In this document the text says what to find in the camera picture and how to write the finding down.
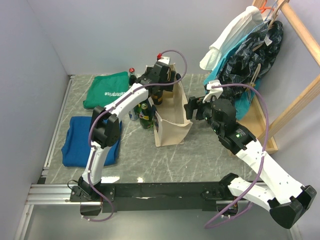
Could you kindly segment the beige canvas tote bag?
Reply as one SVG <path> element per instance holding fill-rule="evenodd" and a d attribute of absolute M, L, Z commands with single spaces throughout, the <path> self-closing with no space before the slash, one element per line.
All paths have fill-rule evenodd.
<path fill-rule="evenodd" d="M 147 103 L 153 116 L 153 131 L 156 147 L 178 145 L 184 143 L 192 122 L 186 118 L 184 105 L 187 97 L 180 81 L 173 85 L 173 91 L 163 91 L 162 103 L 155 104 L 149 97 Z"/>

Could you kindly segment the silver top beverage can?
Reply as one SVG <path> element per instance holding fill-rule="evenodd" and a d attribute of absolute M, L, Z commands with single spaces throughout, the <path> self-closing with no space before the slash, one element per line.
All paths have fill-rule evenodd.
<path fill-rule="evenodd" d="M 163 90 L 158 90 L 155 94 L 151 96 L 154 105 L 161 105 L 163 102 Z"/>

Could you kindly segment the red cap cola bottle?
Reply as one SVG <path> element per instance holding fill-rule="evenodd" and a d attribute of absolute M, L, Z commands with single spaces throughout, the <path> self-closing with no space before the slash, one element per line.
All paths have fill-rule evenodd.
<path fill-rule="evenodd" d="M 135 74 L 135 69 L 133 67 L 131 67 L 129 69 L 129 79 L 128 79 L 128 84 L 129 87 L 131 87 L 137 80 L 137 76 Z"/>

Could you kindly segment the green glass bottle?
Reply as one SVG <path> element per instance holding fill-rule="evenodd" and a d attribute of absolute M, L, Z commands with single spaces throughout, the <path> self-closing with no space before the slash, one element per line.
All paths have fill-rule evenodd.
<path fill-rule="evenodd" d="M 146 102 L 143 102 L 140 105 L 139 122 L 144 129 L 153 127 L 153 117 L 148 109 L 148 104 Z"/>
<path fill-rule="evenodd" d="M 141 117 L 141 105 L 140 105 L 140 104 L 138 104 L 138 105 L 135 106 L 134 112 L 136 113 L 136 115 L 138 116 L 138 118 Z"/>

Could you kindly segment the red top beverage can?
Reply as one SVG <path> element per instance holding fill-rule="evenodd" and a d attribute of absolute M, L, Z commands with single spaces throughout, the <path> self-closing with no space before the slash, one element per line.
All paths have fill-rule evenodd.
<path fill-rule="evenodd" d="M 137 114 L 137 112 L 134 109 L 131 109 L 128 113 L 129 118 L 131 121 L 136 121 L 139 119 L 139 115 Z"/>

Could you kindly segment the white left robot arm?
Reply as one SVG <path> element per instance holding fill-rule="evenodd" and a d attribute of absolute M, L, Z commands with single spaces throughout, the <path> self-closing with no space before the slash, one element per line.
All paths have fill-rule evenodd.
<path fill-rule="evenodd" d="M 112 146 L 120 139 L 120 122 L 139 103 L 159 91 L 172 90 L 186 75 L 171 70 L 168 63 L 158 60 L 136 78 L 129 89 L 112 103 L 94 108 L 88 136 L 90 154 L 77 186 L 88 201 L 103 197 L 100 190 L 102 170 Z"/>

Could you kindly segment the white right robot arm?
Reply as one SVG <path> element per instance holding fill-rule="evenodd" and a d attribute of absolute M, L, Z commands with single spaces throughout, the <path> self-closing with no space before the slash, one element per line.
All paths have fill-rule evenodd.
<path fill-rule="evenodd" d="M 266 184 L 263 188 L 230 173 L 219 182 L 222 198 L 242 197 L 269 211 L 273 220 L 285 229 L 290 229 L 311 207 L 316 189 L 295 180 L 263 150 L 254 134 L 236 121 L 236 109 L 229 100 L 205 102 L 203 97 L 192 96 L 184 109 L 188 120 L 192 117 L 205 120 L 219 142 Z"/>

